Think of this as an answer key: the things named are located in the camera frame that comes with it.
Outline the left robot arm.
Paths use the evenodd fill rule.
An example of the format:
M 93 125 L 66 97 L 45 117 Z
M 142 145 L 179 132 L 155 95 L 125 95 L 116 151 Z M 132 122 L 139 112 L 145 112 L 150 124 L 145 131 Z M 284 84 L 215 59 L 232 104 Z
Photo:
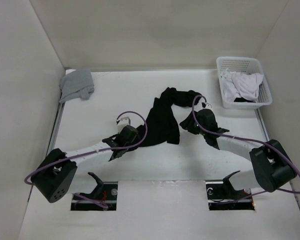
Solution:
M 34 185 L 49 203 L 59 201 L 71 188 L 78 167 L 93 163 L 106 163 L 122 157 L 129 149 L 138 147 L 146 138 L 131 125 L 123 127 L 120 133 L 80 150 L 67 153 L 53 149 L 38 168 L 25 178 L 25 183 Z

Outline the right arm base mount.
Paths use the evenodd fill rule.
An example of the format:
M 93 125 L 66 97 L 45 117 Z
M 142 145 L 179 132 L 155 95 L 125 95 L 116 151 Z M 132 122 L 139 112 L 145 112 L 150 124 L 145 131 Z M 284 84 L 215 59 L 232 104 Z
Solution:
M 254 211 L 255 205 L 252 197 L 242 199 L 251 194 L 251 190 L 235 190 L 230 183 L 230 177 L 239 173 L 235 171 L 222 180 L 205 182 L 208 208 L 210 211 Z

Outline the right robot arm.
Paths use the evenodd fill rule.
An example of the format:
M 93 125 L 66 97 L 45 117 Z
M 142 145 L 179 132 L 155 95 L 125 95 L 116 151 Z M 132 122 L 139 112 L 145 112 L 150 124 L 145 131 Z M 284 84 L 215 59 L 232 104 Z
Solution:
M 218 126 L 212 110 L 191 112 L 180 124 L 182 129 L 194 135 L 202 135 L 206 143 L 222 151 L 240 156 L 252 164 L 252 170 L 230 174 L 229 181 L 222 185 L 222 192 L 228 198 L 235 197 L 241 189 L 262 188 L 272 193 L 297 176 L 288 164 L 288 156 L 277 140 L 265 143 L 240 139 L 228 134 L 229 130 Z

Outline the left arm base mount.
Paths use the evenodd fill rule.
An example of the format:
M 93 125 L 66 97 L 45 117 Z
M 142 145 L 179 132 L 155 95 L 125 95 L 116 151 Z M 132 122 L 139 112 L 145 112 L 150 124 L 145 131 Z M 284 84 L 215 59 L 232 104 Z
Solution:
M 104 182 L 93 172 L 87 173 L 94 179 L 95 187 L 90 193 L 78 193 L 71 202 L 71 211 L 116 211 L 118 182 Z

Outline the black tank top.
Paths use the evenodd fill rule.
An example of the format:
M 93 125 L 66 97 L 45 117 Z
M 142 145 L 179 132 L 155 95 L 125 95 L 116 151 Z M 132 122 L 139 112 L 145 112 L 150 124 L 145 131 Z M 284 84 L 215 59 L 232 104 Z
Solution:
M 153 107 L 150 109 L 146 118 L 146 132 L 144 141 L 139 147 L 151 147 L 162 143 L 178 145 L 180 143 L 180 131 L 178 122 L 174 116 L 172 106 L 176 105 L 182 108 L 192 107 L 193 102 L 197 104 L 200 95 L 193 90 L 178 91 L 174 87 L 168 87 L 159 98 L 155 98 Z

